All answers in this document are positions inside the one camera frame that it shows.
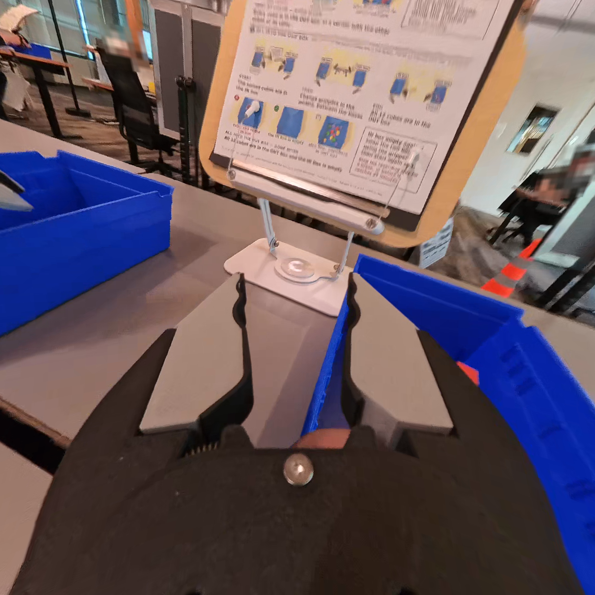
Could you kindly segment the grey partition panel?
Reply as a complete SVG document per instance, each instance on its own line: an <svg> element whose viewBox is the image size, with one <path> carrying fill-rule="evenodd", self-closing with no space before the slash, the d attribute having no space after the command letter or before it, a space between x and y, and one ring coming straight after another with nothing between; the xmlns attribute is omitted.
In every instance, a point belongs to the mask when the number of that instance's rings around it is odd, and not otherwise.
<svg viewBox="0 0 595 595"><path fill-rule="evenodd" d="M177 78L196 84L199 125L205 114L228 1L149 1L153 77L160 131L179 139Z"/></svg>

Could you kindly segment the black office chair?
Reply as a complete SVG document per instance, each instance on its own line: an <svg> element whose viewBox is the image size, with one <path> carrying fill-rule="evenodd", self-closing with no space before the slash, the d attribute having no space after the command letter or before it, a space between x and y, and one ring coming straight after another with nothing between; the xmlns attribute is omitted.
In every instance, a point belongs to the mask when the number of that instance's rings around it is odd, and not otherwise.
<svg viewBox="0 0 595 595"><path fill-rule="evenodd" d="M112 85L118 129L129 147L128 163L145 173L160 173L170 178L181 175L181 169L163 158L174 156L178 142L160 132L156 102L145 93L130 58L110 54L102 47L96 51Z"/></svg>

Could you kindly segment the wooden top desk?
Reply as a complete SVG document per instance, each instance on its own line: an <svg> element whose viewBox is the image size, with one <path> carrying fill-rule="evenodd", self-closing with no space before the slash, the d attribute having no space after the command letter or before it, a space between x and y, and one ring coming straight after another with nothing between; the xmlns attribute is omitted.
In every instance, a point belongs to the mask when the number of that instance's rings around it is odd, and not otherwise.
<svg viewBox="0 0 595 595"><path fill-rule="evenodd" d="M43 108L50 125L52 134L55 138L61 140L74 140L82 139L80 135L64 135L61 131L60 124L58 122L54 104L52 102L51 95L47 81L43 77L42 72L47 71L51 74L60 76L70 75L70 65L60 61L55 61L49 58L40 58L37 56L27 55L17 52L15 49L9 47L1 48L1 56L8 58L13 61L18 61L27 67L30 67L33 71L34 81L37 85Z"/></svg>

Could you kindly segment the black floor lamp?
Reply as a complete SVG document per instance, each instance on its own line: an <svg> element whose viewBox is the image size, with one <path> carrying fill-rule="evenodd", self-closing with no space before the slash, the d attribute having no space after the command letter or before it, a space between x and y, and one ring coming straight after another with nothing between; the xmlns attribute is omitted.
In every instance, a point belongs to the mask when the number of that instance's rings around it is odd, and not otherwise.
<svg viewBox="0 0 595 595"><path fill-rule="evenodd" d="M58 41L58 46L59 46L59 50L60 50L61 56L63 58L63 62L67 66L70 66L70 63L68 62L68 58L67 58L67 55L66 55L64 43L63 43L63 37L61 35L60 26L58 24L58 19L57 19L57 16L56 16L54 2L53 1L48 1L48 6L49 6L49 11L51 13L51 19L52 19L52 22L54 24L56 38L57 38L57 41ZM71 75L71 72L70 72L70 69L69 68L66 68L66 77L68 79L68 85L69 85L71 96L72 96L72 99L73 99L73 106L72 107L65 108L65 112L68 115L72 115L72 116L75 116L75 117L89 118L91 116L90 111L87 110L87 109L81 108L81 106L79 105L78 97L77 97L77 94L76 94L76 88L75 88L75 85L74 85L74 82L73 82L73 79L72 79L72 75Z"/></svg>

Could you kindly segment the laminated picture sheet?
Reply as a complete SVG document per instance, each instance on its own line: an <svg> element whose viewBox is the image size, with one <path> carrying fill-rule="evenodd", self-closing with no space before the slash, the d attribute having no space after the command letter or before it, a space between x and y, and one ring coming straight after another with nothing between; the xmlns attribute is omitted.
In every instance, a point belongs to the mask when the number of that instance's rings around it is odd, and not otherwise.
<svg viewBox="0 0 595 595"><path fill-rule="evenodd" d="M453 225L454 217L451 217L434 237L420 244L418 259L420 268L426 269L446 255L452 238Z"/></svg>

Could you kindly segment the blue plastic bin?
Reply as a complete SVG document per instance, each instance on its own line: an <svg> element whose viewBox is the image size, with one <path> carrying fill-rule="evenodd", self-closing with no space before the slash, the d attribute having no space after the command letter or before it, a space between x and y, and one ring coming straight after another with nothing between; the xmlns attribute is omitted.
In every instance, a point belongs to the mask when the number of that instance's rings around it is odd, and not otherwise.
<svg viewBox="0 0 595 595"><path fill-rule="evenodd" d="M594 594L594 404L519 308L374 258L358 273L420 331L448 435L395 449L341 407L342 299L303 434L351 430L313 453L307 594ZM458 366L480 375L476 386Z"/></svg>
<svg viewBox="0 0 595 595"><path fill-rule="evenodd" d="M1 210L1 335L170 246L169 184L58 151L1 154L29 212Z"/></svg>

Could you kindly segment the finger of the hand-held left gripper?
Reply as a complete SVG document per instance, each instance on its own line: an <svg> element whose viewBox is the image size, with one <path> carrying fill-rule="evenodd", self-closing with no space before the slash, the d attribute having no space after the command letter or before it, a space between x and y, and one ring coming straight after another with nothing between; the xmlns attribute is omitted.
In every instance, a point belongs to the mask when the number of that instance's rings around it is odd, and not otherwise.
<svg viewBox="0 0 595 595"><path fill-rule="evenodd" d="M34 207L22 197L23 193L24 187L1 171L1 209L21 212L32 211Z"/></svg>

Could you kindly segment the white instruction sheet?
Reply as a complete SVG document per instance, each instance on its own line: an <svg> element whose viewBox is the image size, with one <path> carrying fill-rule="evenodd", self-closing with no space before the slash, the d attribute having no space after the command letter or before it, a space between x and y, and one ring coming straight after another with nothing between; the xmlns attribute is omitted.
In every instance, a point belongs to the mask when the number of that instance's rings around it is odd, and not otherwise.
<svg viewBox="0 0 595 595"><path fill-rule="evenodd" d="M246 1L214 157L421 216L514 1Z"/></svg>

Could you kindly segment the dark hanging coat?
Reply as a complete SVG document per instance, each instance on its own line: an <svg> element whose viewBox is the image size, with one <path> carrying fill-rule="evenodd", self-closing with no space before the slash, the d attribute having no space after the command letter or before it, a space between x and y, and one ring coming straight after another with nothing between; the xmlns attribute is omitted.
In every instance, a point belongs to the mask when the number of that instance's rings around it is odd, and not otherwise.
<svg viewBox="0 0 595 595"><path fill-rule="evenodd" d="M523 247L533 241L540 226L554 226L572 200L576 191L567 186L569 167L544 168L532 172L499 205L498 210L520 221L517 234Z"/></svg>

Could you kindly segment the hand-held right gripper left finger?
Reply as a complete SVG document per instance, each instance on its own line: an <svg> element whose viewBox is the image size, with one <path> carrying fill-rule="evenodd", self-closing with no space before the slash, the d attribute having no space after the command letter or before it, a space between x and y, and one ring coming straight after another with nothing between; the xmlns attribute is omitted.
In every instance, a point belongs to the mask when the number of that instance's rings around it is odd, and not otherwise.
<svg viewBox="0 0 595 595"><path fill-rule="evenodd" d="M244 275L233 274L179 322L140 423L144 434L220 435L254 404Z"/></svg>

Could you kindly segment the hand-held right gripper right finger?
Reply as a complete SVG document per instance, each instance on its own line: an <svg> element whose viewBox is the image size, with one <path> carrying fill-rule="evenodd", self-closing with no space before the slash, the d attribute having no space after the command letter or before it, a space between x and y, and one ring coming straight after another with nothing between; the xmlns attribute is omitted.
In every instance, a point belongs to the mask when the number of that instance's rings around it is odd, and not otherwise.
<svg viewBox="0 0 595 595"><path fill-rule="evenodd" d="M349 275L341 407L395 449L406 430L448 435L454 423L420 331L358 273Z"/></svg>

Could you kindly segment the orange traffic cone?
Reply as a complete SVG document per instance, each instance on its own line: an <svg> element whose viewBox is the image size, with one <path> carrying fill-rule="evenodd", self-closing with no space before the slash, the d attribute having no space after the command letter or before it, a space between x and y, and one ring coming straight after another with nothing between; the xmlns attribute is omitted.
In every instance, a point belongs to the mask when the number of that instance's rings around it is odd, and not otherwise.
<svg viewBox="0 0 595 595"><path fill-rule="evenodd" d="M539 248L542 240L536 239L514 257L494 278L485 283L481 289L496 296L509 298L514 293L517 284L525 277L532 264L533 254Z"/></svg>

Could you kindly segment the black support post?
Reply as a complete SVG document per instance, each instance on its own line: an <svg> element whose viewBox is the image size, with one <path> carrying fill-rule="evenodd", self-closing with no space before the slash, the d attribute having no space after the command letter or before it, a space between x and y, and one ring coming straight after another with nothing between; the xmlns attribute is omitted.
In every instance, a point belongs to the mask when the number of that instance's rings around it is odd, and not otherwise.
<svg viewBox="0 0 595 595"><path fill-rule="evenodd" d="M594 288L594 250L567 268L539 295L534 306L552 314L569 314L591 289Z"/></svg>
<svg viewBox="0 0 595 595"><path fill-rule="evenodd" d="M194 81L190 77L181 75L176 77L175 82L177 85L178 130L180 136L179 150L182 182L188 185L194 185L195 177L192 175L191 152L192 118L190 115Z"/></svg>

